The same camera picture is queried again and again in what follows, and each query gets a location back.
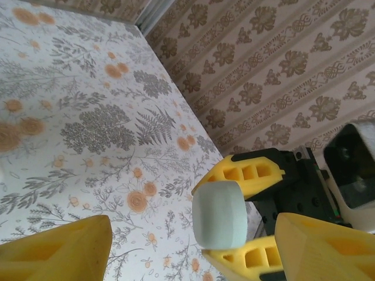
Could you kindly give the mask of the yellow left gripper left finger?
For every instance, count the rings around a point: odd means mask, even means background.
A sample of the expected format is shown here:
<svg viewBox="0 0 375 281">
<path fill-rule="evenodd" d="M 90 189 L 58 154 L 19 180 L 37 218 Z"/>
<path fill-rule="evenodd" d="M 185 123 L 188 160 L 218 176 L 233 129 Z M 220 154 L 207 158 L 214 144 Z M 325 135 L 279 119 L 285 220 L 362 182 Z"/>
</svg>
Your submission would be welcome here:
<svg viewBox="0 0 375 281">
<path fill-rule="evenodd" d="M 1 280 L 103 280 L 111 222 L 95 215 L 1 245 Z"/>
</svg>

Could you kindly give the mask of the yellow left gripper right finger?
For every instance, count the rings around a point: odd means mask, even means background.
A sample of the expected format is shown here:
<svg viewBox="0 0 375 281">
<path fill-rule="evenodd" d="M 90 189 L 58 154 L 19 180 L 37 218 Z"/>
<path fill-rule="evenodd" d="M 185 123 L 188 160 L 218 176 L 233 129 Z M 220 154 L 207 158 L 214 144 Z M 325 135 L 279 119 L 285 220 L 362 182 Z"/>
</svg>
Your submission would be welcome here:
<svg viewBox="0 0 375 281">
<path fill-rule="evenodd" d="M 281 213 L 275 241 L 287 280 L 374 280 L 374 235 Z"/>
</svg>

